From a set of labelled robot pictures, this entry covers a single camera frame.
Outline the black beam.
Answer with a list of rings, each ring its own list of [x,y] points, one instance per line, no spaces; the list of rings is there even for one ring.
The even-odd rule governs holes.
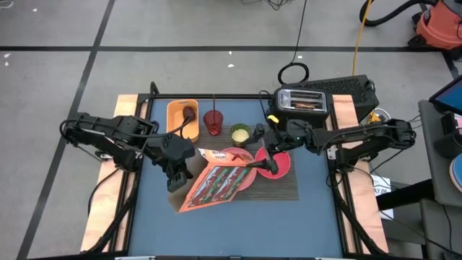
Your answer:
[[[431,179],[396,189],[376,197],[380,211],[415,204],[423,199],[434,199],[435,193]]]

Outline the yellow plastic bin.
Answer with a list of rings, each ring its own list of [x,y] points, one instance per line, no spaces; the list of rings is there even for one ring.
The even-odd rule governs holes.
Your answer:
[[[199,104],[196,100],[174,100],[167,104],[167,128],[166,131],[172,131],[184,122],[183,109],[189,107],[194,112],[194,117],[191,122],[186,124],[182,130],[176,131],[175,134],[180,135],[184,139],[191,139],[192,142],[199,140]]]

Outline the pink round plate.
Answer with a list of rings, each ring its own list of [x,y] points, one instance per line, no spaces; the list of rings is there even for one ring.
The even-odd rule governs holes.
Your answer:
[[[222,150],[223,152],[229,152],[229,153],[238,153],[238,154],[242,154],[242,155],[246,155],[248,156],[251,160],[254,160],[253,156],[251,153],[249,153],[247,150],[245,149],[242,149],[242,148],[238,148],[238,147],[228,147],[228,148],[225,148]],[[239,188],[239,191],[244,191],[245,189],[247,189],[252,183],[253,181],[255,180],[256,178],[256,169],[252,169],[250,172],[249,172],[249,176],[246,178],[246,180],[241,184],[240,188]]]

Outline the wooden side board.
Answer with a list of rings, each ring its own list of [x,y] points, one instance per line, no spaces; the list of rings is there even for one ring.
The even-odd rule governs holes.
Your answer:
[[[136,112],[137,98],[138,95],[119,95],[113,115],[134,115]],[[114,170],[116,170],[116,166],[112,159],[103,161],[97,179],[98,183],[109,176]],[[93,196],[90,216],[87,221],[80,251],[87,251],[90,249],[103,235],[116,216],[117,209],[120,209],[124,201],[128,198],[133,186],[133,181],[134,173],[124,173],[118,170],[96,190]],[[123,250],[124,240],[126,238],[127,220],[128,213],[124,216],[117,231],[114,232],[113,238],[111,238],[108,245],[104,247],[103,252]]]
[[[337,128],[343,129],[359,125],[351,95],[334,95],[333,101]],[[388,253],[368,163],[364,160],[358,160],[348,177],[353,209],[358,222],[376,245]]]

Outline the white paper sheet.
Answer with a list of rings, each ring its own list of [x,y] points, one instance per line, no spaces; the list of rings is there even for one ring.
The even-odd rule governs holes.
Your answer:
[[[393,188],[391,187],[391,180],[389,178],[380,177],[378,175],[372,175],[373,179],[373,188],[375,196],[380,196],[392,192]],[[392,220],[393,219],[393,210],[380,210],[380,218],[383,220]]]

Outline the dark woven placemat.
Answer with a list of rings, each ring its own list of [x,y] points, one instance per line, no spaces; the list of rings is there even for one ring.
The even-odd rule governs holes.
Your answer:
[[[231,126],[223,126],[220,135],[212,136],[204,125],[200,125],[199,139],[195,145],[200,148],[219,151],[233,147],[230,129]],[[269,179],[256,172],[256,177],[252,184],[243,191],[239,191],[235,200],[297,201],[299,196],[295,175],[294,152],[290,151],[288,154],[291,163],[288,173],[278,179]]]

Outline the red translucent cup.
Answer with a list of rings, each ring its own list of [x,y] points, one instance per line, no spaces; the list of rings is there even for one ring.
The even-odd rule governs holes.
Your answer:
[[[218,110],[209,110],[203,116],[204,125],[212,136],[218,136],[222,132],[223,115]]]

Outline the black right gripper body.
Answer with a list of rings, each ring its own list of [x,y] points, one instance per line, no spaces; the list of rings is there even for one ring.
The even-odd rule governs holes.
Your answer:
[[[260,125],[262,130],[261,144],[263,147],[263,158],[267,162],[273,161],[273,156],[284,152],[283,136],[265,124]]]

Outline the tablet screen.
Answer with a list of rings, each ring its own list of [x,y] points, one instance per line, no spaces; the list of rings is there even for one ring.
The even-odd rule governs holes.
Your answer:
[[[441,111],[462,116],[462,75],[431,96],[429,102]]]

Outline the blue round disc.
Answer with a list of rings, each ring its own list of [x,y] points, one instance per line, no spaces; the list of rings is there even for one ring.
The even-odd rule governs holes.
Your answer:
[[[449,176],[455,188],[462,193],[462,153],[451,161]]]

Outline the green watermelon cup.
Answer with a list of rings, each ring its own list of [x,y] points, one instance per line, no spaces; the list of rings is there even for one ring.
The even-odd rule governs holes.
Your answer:
[[[230,137],[235,147],[244,148],[245,141],[250,137],[250,127],[243,123],[237,123],[231,127]]]

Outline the black computer case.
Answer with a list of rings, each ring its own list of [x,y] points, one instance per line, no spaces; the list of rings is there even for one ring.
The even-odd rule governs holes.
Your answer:
[[[287,84],[287,87],[322,90],[332,95],[351,95],[357,119],[361,121],[380,105],[373,81],[365,74]]]

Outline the black toaster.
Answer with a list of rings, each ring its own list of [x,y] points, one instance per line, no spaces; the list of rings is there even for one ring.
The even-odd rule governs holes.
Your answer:
[[[315,105],[316,109],[296,109],[295,103]],[[278,130],[285,130],[291,119],[307,121],[314,129],[319,129],[324,127],[332,103],[332,95],[321,90],[280,87],[273,94],[269,115],[279,119],[279,123],[273,123]]]

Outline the black box on desk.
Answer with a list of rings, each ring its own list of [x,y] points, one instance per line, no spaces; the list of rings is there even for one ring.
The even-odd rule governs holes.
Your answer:
[[[438,154],[447,159],[462,154],[462,116],[448,113],[440,119],[443,135],[434,141]]]

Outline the gray desk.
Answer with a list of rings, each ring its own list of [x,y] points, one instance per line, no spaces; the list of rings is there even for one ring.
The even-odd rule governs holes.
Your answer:
[[[443,114],[426,100],[420,100],[418,107],[435,199],[441,204],[462,207],[462,192],[450,179],[449,170],[452,160],[442,157],[434,147],[434,142],[444,137],[441,124]]]

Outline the orange cereal box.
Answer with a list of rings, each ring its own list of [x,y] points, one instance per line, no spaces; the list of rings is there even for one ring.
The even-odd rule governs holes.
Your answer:
[[[198,148],[196,155],[186,160],[192,179],[169,193],[167,200],[177,213],[231,202],[255,169],[246,167],[253,161],[238,153]]]

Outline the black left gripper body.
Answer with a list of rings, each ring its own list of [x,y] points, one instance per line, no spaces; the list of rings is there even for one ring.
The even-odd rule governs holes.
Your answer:
[[[195,155],[195,147],[190,139],[183,139],[176,134],[167,134],[148,138],[146,156],[158,165],[167,177],[184,173],[192,177],[186,166],[186,160]]]

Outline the red bowl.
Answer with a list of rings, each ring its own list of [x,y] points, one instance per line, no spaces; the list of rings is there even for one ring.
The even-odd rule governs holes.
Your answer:
[[[286,174],[288,174],[289,169],[291,167],[291,158],[289,156],[289,153],[281,152],[281,153],[275,154],[273,156],[273,159],[275,160],[276,165],[278,167],[278,171],[276,174],[273,174],[270,170],[264,170],[260,168],[257,168],[256,172],[259,175],[263,176],[264,178],[273,179],[273,180],[280,179]]]

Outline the orange shop vacuum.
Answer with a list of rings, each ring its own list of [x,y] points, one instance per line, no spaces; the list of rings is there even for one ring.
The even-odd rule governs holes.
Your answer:
[[[462,60],[462,0],[437,0],[412,20],[416,35],[408,41],[409,47],[438,48],[453,60]]]

